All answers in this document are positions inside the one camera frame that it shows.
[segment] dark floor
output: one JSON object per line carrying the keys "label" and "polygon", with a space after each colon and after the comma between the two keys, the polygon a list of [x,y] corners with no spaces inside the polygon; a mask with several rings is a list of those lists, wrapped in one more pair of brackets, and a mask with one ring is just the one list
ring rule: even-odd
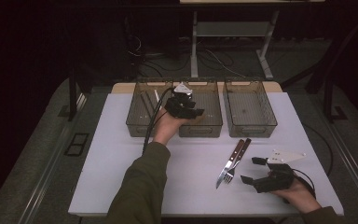
{"label": "dark floor", "polygon": [[[310,67],[323,57],[329,44],[327,40],[272,42],[267,59],[273,80],[281,83]],[[238,76],[223,68],[215,59],[217,57],[238,74],[262,77],[263,71],[255,57],[255,50],[260,46],[261,42],[252,39],[234,40],[224,45],[205,40],[199,43],[199,76]],[[150,49],[148,62],[139,66],[139,75],[189,77],[188,57],[186,48],[179,61],[165,58],[157,50]],[[358,166],[358,111],[344,92],[335,88],[333,105],[342,108],[348,119],[335,121],[334,124],[327,122],[321,112],[323,93],[307,94],[304,90],[307,81],[306,77],[284,91],[289,93],[326,172],[331,164],[331,147],[334,157],[330,181],[342,202],[346,219],[350,223],[358,223],[358,171],[357,167],[348,165],[348,154],[342,152],[349,152]],[[51,98],[45,115],[1,188],[0,223],[103,223],[102,217],[80,218],[69,215],[67,211],[110,88],[94,88],[92,93],[82,95],[79,112],[72,122],[59,116],[69,104],[67,92],[68,83],[65,81]],[[63,152],[76,133],[89,134],[83,153],[79,157],[64,156]],[[244,221],[242,218],[216,218],[198,223],[246,223]],[[289,217],[283,223],[303,222],[299,217]]]}

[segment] person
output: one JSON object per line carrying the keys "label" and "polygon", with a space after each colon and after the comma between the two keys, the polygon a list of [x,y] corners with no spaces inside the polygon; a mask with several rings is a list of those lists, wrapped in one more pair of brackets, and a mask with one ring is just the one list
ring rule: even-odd
{"label": "person", "polygon": [[[171,156],[169,140],[188,119],[172,117],[161,108],[156,131],[144,154],[135,160],[124,175],[121,187],[111,203],[106,223],[159,224],[166,169]],[[283,197],[301,213],[307,224],[343,223],[332,207],[322,208],[306,187],[295,179],[289,189],[271,192]]]}

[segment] utensil handle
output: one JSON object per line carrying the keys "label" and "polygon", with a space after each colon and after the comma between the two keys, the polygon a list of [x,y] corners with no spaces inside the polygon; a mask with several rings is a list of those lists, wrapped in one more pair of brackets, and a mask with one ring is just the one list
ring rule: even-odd
{"label": "utensil handle", "polygon": [[229,157],[229,161],[234,161],[234,159],[239,154],[241,148],[243,147],[243,144],[245,144],[245,141],[242,139],[238,142],[237,146],[235,147],[234,151],[232,152],[231,156]]}
{"label": "utensil handle", "polygon": [[252,139],[250,139],[250,138],[246,139],[245,143],[242,145],[240,153],[238,153],[237,159],[235,160],[236,163],[242,159],[243,154],[245,154],[245,151],[246,151],[246,149],[248,149],[248,146],[251,144],[251,142],[252,142]]}

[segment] olive green sleeve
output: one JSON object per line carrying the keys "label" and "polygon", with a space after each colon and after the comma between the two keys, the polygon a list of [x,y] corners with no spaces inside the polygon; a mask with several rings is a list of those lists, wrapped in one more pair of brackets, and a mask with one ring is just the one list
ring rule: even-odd
{"label": "olive green sleeve", "polygon": [[170,156],[170,151],[160,143],[147,146],[144,155],[135,160],[124,175],[106,223],[160,223]]}
{"label": "olive green sleeve", "polygon": [[343,217],[339,217],[333,207],[324,207],[301,215],[306,224],[344,224]]}

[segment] hand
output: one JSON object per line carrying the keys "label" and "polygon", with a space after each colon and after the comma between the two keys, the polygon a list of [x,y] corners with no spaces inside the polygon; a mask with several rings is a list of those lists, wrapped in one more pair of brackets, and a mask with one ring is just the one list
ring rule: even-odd
{"label": "hand", "polygon": [[159,142],[166,146],[168,141],[175,135],[176,131],[182,124],[189,119],[177,119],[170,115],[165,108],[161,108],[156,116],[156,133],[153,142]]}
{"label": "hand", "polygon": [[304,214],[322,208],[308,189],[297,179],[293,181],[289,189],[275,190],[271,193],[286,199],[299,212]]}

